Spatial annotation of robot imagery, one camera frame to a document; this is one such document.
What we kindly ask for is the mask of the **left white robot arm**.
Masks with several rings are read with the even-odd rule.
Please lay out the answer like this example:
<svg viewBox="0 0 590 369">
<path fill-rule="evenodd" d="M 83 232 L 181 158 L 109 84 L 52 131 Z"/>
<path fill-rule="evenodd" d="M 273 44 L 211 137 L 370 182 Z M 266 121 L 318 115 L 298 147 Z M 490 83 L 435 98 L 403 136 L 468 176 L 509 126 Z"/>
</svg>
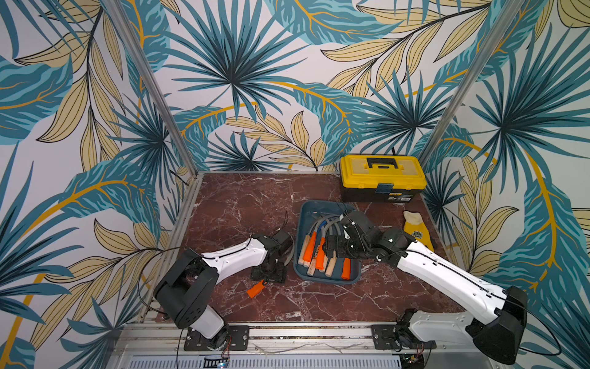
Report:
<svg viewBox="0 0 590 369">
<path fill-rule="evenodd" d="M 158 282 L 155 298 L 179 329 L 190 327 L 220 347 L 228 336 L 227 323 L 209 305 L 217 284 L 249 268 L 258 268 L 263 281 L 281 279 L 292 255 L 293 238 L 284 230 L 253 235 L 216 252 L 187 249 Z"/>
</svg>

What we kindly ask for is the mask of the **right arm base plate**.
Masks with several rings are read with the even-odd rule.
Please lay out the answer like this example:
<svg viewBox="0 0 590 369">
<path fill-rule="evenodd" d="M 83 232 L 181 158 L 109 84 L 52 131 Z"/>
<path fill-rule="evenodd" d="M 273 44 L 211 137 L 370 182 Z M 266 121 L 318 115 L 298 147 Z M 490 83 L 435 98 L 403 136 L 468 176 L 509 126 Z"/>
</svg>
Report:
<svg viewBox="0 0 590 369">
<path fill-rule="evenodd" d="M 398 324 L 374 324 L 370 326 L 376 350 L 430 350 L 436 348 L 435 341 L 421 341 L 408 327 Z"/>
</svg>

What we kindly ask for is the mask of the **wooden handle sickle plain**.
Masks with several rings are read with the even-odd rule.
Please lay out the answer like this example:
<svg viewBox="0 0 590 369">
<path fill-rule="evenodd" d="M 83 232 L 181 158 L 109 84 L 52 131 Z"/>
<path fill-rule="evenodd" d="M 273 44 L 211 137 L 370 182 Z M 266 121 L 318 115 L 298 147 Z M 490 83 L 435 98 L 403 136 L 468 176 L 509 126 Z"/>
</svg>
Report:
<svg viewBox="0 0 590 369">
<path fill-rule="evenodd" d="M 328 278 L 331 278 L 332 277 L 333 271 L 334 271 L 334 269 L 336 267 L 336 262 L 337 262 L 337 258 L 336 257 L 333 257 L 333 258 L 330 259 L 330 261 L 328 262 L 328 265 L 327 265 L 327 270 L 325 271 L 325 276 L 326 277 L 328 277 Z"/>
</svg>

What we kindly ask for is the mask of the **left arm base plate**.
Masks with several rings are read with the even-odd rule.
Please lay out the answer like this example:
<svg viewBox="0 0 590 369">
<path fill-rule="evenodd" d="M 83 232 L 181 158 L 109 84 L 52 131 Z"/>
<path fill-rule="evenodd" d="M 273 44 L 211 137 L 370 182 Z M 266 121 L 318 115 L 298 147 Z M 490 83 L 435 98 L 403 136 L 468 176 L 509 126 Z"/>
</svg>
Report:
<svg viewBox="0 0 590 369">
<path fill-rule="evenodd" d="M 185 351 L 246 351 L 250 336 L 248 325 L 226 325 L 213 338 L 206 338 L 189 327 L 184 343 Z"/>
</svg>

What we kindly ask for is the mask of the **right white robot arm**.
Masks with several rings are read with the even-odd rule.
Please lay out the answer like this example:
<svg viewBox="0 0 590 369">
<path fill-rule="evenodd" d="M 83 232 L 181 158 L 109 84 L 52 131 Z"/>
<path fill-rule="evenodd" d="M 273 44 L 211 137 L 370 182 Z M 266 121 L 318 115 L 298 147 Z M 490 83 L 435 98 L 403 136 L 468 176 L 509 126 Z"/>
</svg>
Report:
<svg viewBox="0 0 590 369">
<path fill-rule="evenodd" d="M 342 231 L 335 250 L 340 258 L 388 264 L 413 275 L 460 305 L 464 312 L 430 318 L 415 311 L 405 324 L 418 341 L 471 341 L 488 358 L 516 363 L 527 324 L 527 295 L 513 286 L 502 288 L 477 278 L 428 249 L 399 228 L 381 231 L 359 211 L 334 217 Z"/>
</svg>

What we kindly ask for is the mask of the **wooden sickle yellow label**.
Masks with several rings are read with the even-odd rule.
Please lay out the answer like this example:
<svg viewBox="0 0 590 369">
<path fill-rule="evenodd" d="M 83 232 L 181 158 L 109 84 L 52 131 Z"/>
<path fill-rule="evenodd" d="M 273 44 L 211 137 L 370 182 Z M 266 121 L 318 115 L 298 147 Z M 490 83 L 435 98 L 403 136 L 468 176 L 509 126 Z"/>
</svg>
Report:
<svg viewBox="0 0 590 369">
<path fill-rule="evenodd" d="M 316 271 L 316 266 L 317 266 L 317 259 L 314 258 L 312 260 L 312 262 L 310 263 L 310 266 L 309 266 L 309 268 L 307 270 L 307 275 L 308 276 L 313 276 L 314 275 L 314 273 Z"/>
</svg>

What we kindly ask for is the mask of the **wooden sickle grey blade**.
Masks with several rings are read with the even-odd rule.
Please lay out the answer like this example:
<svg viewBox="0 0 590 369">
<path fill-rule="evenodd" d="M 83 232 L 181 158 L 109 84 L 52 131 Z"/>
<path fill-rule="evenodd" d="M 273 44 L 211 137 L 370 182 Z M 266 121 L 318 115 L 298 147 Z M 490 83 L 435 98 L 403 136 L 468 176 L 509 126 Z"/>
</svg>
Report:
<svg viewBox="0 0 590 369">
<path fill-rule="evenodd" d="M 312 226 L 310 227 L 309 232 L 304 237 L 304 241 L 302 244 L 302 248 L 298 258 L 298 264 L 303 265 L 306 267 L 310 266 L 310 263 L 313 260 L 313 254 L 316 249 L 316 242 L 317 242 L 317 233 L 323 222 L 322 218 L 318 218 Z"/>
</svg>

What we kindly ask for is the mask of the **teal plastic tray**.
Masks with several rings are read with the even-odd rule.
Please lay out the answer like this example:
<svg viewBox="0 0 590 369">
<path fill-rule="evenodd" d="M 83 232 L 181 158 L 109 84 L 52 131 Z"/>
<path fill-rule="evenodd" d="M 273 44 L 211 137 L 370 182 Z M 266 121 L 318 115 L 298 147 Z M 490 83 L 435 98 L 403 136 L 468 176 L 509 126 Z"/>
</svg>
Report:
<svg viewBox="0 0 590 369">
<path fill-rule="evenodd" d="M 294 243 L 293 269 L 301 279 L 349 285 L 361 276 L 361 262 L 345 254 L 350 237 L 341 221 L 353 210 L 334 201 L 307 201 L 302 205 Z"/>
</svg>

